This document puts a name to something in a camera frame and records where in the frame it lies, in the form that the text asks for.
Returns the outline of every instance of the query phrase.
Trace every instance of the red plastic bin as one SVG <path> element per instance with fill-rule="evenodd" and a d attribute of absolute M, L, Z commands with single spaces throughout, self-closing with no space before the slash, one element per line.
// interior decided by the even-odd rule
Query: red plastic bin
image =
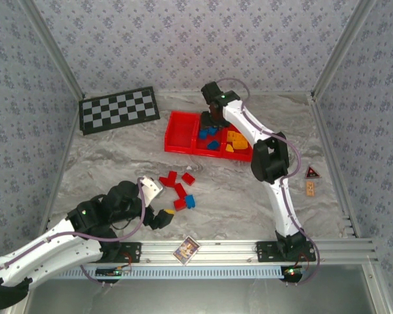
<path fill-rule="evenodd" d="M 235 150 L 234 152 L 225 150 L 227 146 L 227 131 L 238 132 L 234 126 L 223 128 L 214 136 L 209 135 L 207 139 L 198 138 L 199 130 L 200 113 L 172 111 L 166 133 L 164 134 L 164 151 L 251 162 L 253 154 L 251 147 L 244 150 Z M 207 148 L 207 145 L 212 141 L 220 143 L 217 150 Z"/>

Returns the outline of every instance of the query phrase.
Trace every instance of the gray marble floor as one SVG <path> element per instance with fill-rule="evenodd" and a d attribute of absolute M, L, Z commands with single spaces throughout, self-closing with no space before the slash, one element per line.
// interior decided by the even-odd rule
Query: gray marble floor
<path fill-rule="evenodd" d="M 186 189 L 194 195 L 196 208 L 176 213 L 171 225 L 162 230 L 140 228 L 132 239 L 183 239 L 186 235 L 195 239 L 275 238 L 272 208 L 262 184 L 251 173 L 250 163 L 164 152 L 164 131 L 170 111 L 207 110 L 204 98 L 159 96 L 157 102 L 160 120 L 87 136 L 76 132 L 50 225 L 81 201 L 105 194 L 122 180 L 135 181 L 142 175 L 158 178 L 174 170 L 195 176 L 195 184 Z M 252 96 L 248 107 L 268 128 L 284 132 L 301 151 L 302 168 L 290 179 L 290 190 L 306 232 L 314 237 L 341 237 L 342 212 L 307 98 Z M 290 152 L 290 170 L 295 162 L 295 155 Z M 322 176 L 315 180 L 313 198 L 305 195 L 304 175 L 309 164 Z M 173 208 L 176 199 L 174 190 L 168 189 L 152 205 L 156 210 Z"/>

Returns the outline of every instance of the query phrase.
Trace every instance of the small card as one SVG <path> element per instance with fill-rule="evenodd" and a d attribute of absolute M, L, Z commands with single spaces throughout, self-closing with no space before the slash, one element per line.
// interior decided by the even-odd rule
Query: small card
<path fill-rule="evenodd" d="M 200 245 L 191 237 L 187 237 L 176 249 L 173 255 L 182 265 L 188 264 L 192 257 L 198 252 Z"/>

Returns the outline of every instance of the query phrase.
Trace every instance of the wall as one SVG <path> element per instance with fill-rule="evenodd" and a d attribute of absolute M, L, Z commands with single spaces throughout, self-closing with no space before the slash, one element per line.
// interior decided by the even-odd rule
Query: wall
<path fill-rule="evenodd" d="M 309 91 L 358 0 L 36 0 L 81 89 Z"/>
<path fill-rule="evenodd" d="M 378 1 L 320 100 L 364 237 L 393 292 L 393 0 Z"/>
<path fill-rule="evenodd" d="M 76 107 L 17 0 L 0 1 L 0 254 L 37 236 Z"/>

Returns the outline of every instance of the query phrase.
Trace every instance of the black and white checkerboard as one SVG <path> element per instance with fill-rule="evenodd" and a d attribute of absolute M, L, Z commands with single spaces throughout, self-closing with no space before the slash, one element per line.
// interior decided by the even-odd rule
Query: black and white checkerboard
<path fill-rule="evenodd" d="M 160 119 L 152 87 L 82 100 L 79 107 L 83 135 Z"/>

